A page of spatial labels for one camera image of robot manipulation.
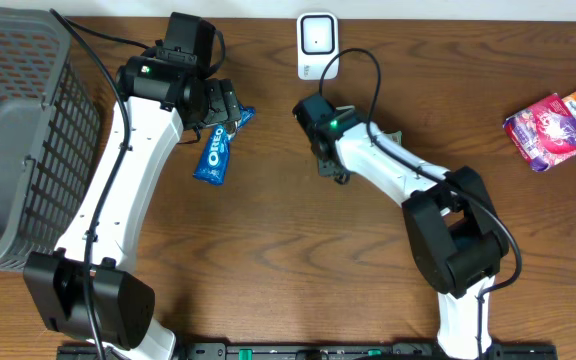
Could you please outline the blue Oreo cookie pack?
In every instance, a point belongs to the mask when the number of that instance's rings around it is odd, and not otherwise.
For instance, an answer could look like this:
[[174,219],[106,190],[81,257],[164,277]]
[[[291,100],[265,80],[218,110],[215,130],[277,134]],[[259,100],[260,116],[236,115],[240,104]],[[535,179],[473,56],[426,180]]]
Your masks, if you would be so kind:
[[256,115],[254,107],[239,105],[241,119],[234,122],[234,129],[229,131],[224,125],[218,125],[212,131],[199,163],[193,173],[197,180],[214,186],[224,183],[230,159],[230,145],[241,129]]

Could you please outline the teal wet wipes pack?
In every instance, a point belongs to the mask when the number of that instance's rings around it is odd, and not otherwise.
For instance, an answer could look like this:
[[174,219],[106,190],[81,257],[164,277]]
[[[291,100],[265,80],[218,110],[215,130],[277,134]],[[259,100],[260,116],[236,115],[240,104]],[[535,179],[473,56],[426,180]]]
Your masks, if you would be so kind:
[[397,132],[394,132],[394,133],[390,133],[390,134],[389,134],[389,138],[390,138],[393,142],[395,142],[395,143],[397,143],[397,144],[399,144],[399,145],[402,144],[402,132],[401,132],[401,131],[397,131]]

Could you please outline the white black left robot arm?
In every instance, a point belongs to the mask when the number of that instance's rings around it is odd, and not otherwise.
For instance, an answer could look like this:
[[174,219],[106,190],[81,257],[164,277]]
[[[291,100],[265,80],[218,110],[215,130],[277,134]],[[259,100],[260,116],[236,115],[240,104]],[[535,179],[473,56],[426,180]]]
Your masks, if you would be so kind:
[[229,79],[145,56],[120,67],[117,87],[85,198],[53,253],[29,256],[23,278],[45,326],[93,343],[93,357],[170,359],[176,336],[154,319],[155,292],[133,274],[139,233],[183,132],[239,122],[239,102]]

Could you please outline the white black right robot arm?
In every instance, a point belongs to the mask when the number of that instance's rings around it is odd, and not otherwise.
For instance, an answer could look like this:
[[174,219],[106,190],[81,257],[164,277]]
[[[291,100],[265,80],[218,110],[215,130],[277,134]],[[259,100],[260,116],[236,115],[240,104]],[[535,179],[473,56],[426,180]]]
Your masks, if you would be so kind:
[[318,160],[339,183],[356,174],[402,209],[414,262],[437,292],[438,345],[453,359],[475,359],[492,345],[488,296],[509,241],[482,178],[471,168],[428,163],[380,131],[352,106],[320,94],[292,114]]

